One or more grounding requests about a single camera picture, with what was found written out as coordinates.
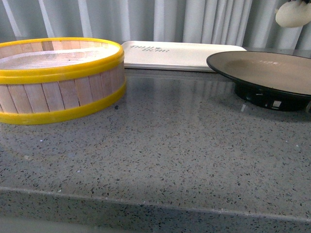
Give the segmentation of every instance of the round wooden container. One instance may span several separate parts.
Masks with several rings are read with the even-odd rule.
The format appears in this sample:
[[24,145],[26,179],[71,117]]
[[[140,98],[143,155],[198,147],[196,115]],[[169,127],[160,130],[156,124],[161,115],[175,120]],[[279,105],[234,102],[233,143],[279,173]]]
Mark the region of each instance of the round wooden container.
[[102,39],[1,43],[0,122],[47,124],[104,109],[125,93],[123,61],[122,46]]

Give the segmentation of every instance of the round plate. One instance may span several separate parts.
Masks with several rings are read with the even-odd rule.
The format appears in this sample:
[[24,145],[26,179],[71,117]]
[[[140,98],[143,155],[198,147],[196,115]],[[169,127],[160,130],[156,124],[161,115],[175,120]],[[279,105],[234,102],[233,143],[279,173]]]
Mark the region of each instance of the round plate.
[[236,94],[260,107],[295,111],[311,100],[311,59],[292,55],[228,51],[207,58],[208,66],[236,83]]

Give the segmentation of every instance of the gray countertop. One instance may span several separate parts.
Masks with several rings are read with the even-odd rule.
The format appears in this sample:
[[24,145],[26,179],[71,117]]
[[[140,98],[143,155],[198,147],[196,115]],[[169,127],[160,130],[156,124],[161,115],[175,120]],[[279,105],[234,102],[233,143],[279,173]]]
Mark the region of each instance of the gray countertop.
[[256,107],[216,73],[126,77],[125,96],[90,116],[0,124],[0,190],[310,227],[310,114]]

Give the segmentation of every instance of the yellow rim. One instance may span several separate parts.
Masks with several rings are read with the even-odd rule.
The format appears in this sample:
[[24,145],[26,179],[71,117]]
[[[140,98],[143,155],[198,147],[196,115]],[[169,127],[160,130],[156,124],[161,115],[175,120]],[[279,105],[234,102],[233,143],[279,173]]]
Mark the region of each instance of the yellow rim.
[[84,117],[115,103],[124,95],[125,89],[126,83],[124,83],[119,90],[101,100],[61,111],[32,114],[0,113],[0,121],[3,123],[17,125],[40,125]]
[[0,84],[27,84],[27,83],[47,83],[56,82],[68,79],[75,79],[85,77],[116,67],[124,60],[124,51],[120,44],[103,39],[83,38],[83,37],[58,37],[58,38],[44,38],[31,39],[1,43],[1,47],[20,45],[27,43],[46,42],[46,41],[93,41],[100,43],[107,43],[116,46],[119,50],[117,53],[92,62],[76,64],[64,67],[41,68],[41,69],[27,69],[27,70],[0,70]]

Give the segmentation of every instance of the white rectangular tray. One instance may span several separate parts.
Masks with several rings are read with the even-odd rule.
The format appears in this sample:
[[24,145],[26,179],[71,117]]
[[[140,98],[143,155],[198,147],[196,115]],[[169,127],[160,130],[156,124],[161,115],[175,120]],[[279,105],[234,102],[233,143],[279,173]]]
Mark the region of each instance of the white rectangular tray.
[[208,56],[224,51],[246,51],[233,45],[127,41],[122,44],[125,68],[213,72]]

